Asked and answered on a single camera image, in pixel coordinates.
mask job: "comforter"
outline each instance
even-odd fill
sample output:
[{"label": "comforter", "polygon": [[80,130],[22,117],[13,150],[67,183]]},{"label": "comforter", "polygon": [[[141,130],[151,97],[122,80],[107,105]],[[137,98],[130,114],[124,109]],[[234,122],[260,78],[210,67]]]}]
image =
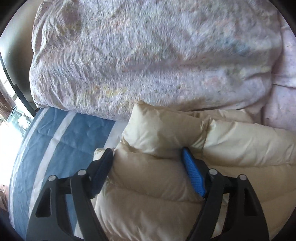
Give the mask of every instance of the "comforter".
[{"label": "comforter", "polygon": [[112,120],[138,100],[259,112],[281,47],[268,0],[44,0],[30,87],[38,107]]},{"label": "comforter", "polygon": [[[184,113],[138,102],[93,205],[109,240],[185,240],[203,202],[180,161],[187,146],[223,175],[247,175],[272,239],[296,206],[295,145],[295,134],[253,124],[243,110]],[[226,209],[225,196],[214,236]]]}]

